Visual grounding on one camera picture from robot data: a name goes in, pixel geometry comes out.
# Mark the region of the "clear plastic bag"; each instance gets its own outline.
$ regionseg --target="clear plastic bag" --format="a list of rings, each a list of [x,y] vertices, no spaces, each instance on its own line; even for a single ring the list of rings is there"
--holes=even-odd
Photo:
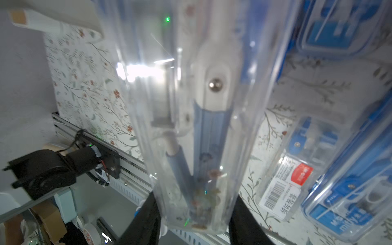
[[[298,0],[97,0],[170,228],[226,231]]]

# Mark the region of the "white wall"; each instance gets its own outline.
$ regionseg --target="white wall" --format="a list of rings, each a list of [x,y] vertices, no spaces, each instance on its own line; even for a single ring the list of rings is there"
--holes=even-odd
[[[42,33],[13,26],[0,10],[0,169],[8,161],[39,150],[56,140],[50,113],[56,100]],[[13,190],[11,171],[0,171],[0,214],[8,209],[11,193],[19,204],[30,198]]]

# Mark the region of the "cardboard box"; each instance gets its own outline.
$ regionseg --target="cardboard box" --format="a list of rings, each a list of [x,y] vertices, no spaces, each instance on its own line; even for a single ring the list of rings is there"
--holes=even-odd
[[[67,233],[60,211],[49,200],[31,208],[41,219],[42,225],[53,243],[58,241]]]

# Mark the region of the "barcode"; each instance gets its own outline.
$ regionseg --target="barcode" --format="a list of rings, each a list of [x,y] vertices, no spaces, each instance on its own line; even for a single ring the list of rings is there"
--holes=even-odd
[[[280,196],[283,194],[283,191],[285,190],[285,185],[279,182],[276,182],[274,187],[272,188],[272,191],[270,195],[267,198],[267,201],[265,202],[264,206],[267,208],[274,210],[274,207],[276,203],[278,202]]]

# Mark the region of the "black cable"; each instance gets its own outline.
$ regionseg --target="black cable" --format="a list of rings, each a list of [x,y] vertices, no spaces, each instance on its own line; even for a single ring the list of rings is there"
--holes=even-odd
[[[69,147],[68,147],[67,149],[64,149],[64,150],[56,151],[56,153],[60,153],[60,152],[69,150],[69,149],[76,143],[76,141],[78,141],[78,139],[79,139],[80,136],[83,134],[83,132],[84,132],[84,129],[80,129],[79,131],[77,131],[77,132],[76,132],[76,135],[75,135],[75,138],[74,138],[74,141],[69,145]]]

